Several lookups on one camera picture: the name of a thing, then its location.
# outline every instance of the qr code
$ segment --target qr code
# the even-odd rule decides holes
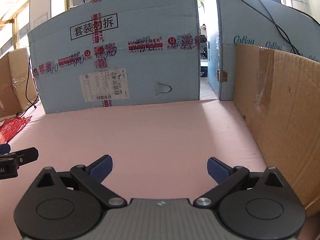
[[[97,58],[96,68],[106,68],[106,67],[107,67],[107,59],[106,58]]]

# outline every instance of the barcode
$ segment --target barcode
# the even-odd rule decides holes
[[[115,95],[120,95],[119,83],[118,82],[113,81],[112,88],[113,88],[113,92],[114,92]]]
[[[104,100],[104,99],[112,99],[111,95],[106,95],[106,96],[96,96],[97,100]]]
[[[117,77],[116,72],[110,72],[110,78],[115,79]]]

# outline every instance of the brown cardboard box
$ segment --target brown cardboard box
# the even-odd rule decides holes
[[[30,106],[26,99],[28,64],[26,48],[10,51],[0,59],[0,117],[22,113]],[[27,95],[31,102],[37,97],[31,71]]]
[[[234,103],[267,165],[281,171],[308,216],[320,212],[320,63],[237,44]]]

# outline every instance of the gray gripper base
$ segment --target gray gripper base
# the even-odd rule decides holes
[[[133,199],[109,210],[102,221],[77,240],[239,240],[214,213],[188,199]]]

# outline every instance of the blue gripper pad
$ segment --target blue gripper pad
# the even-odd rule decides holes
[[[99,163],[91,168],[89,175],[101,183],[111,173],[113,163],[111,156],[108,155],[101,157],[98,161]]]
[[[0,154],[7,154],[11,151],[11,147],[8,143],[0,144]]]
[[[233,169],[228,165],[215,160],[215,158],[210,158],[207,162],[208,174],[213,178],[218,184],[225,181],[232,175]]]

